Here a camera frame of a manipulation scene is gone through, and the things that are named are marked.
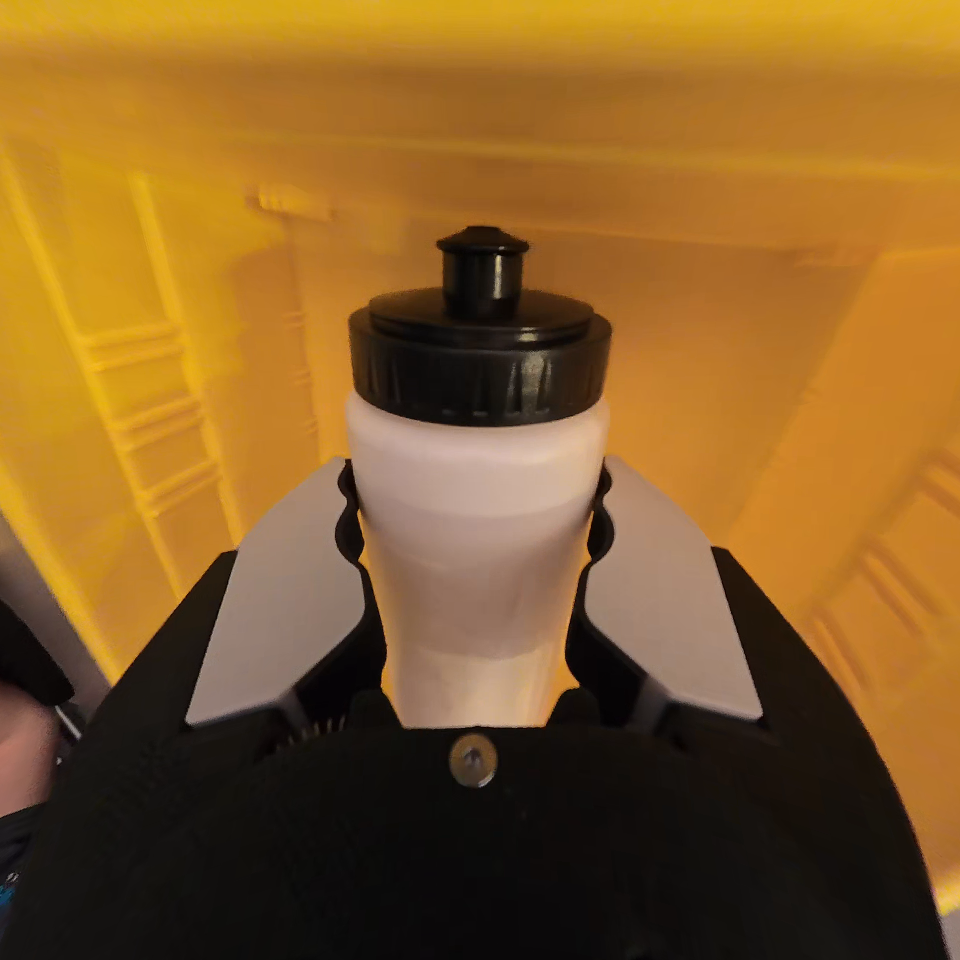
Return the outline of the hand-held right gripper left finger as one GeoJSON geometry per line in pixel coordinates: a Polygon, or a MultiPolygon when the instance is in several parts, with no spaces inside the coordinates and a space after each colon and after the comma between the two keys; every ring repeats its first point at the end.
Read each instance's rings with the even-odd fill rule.
{"type": "Polygon", "coordinates": [[[354,465],[335,458],[242,540],[186,723],[277,712],[291,727],[350,726],[387,661],[364,549],[354,465]]]}

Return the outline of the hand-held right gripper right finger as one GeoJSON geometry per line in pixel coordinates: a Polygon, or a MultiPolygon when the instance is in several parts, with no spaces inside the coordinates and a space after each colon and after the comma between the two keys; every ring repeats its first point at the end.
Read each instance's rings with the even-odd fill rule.
{"type": "Polygon", "coordinates": [[[605,724],[668,710],[763,715],[713,547],[642,474],[607,457],[567,635],[567,664],[605,724]]]}

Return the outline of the white plastic bottle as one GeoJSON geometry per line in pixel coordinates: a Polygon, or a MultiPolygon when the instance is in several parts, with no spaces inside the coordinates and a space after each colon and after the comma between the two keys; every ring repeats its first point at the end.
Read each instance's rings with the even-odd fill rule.
{"type": "Polygon", "coordinates": [[[610,427],[605,400],[518,427],[345,405],[390,696],[412,729],[541,726],[610,427]]]}

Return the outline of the black bottle lid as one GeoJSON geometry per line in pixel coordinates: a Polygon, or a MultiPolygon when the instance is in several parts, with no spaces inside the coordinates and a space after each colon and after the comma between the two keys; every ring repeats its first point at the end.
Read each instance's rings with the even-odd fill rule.
{"type": "Polygon", "coordinates": [[[579,299],[524,286],[526,241],[471,225],[437,242],[438,287],[373,297],[348,319],[353,387],[424,424],[502,428],[601,401],[613,329],[579,299]]]}

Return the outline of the yellow plastic bin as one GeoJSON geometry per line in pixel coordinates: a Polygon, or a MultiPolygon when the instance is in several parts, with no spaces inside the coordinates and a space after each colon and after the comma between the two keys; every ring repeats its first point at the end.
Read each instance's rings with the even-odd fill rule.
{"type": "Polygon", "coordinates": [[[2,2],[2,514],[115,682],[497,225],[958,910],[958,2],[2,2]]]}

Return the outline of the person's left forearm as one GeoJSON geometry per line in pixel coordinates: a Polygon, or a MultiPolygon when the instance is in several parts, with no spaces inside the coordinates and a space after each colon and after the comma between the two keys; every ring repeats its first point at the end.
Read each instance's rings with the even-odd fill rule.
{"type": "Polygon", "coordinates": [[[17,687],[1,685],[1,817],[48,800],[60,730],[54,709],[17,687]]]}

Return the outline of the person's dark clothing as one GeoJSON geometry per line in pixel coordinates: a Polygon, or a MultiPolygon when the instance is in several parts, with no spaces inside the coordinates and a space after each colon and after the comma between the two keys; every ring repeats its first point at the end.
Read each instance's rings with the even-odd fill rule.
{"type": "Polygon", "coordinates": [[[29,857],[44,804],[1,819],[1,936],[6,932],[20,876],[29,857]]]}

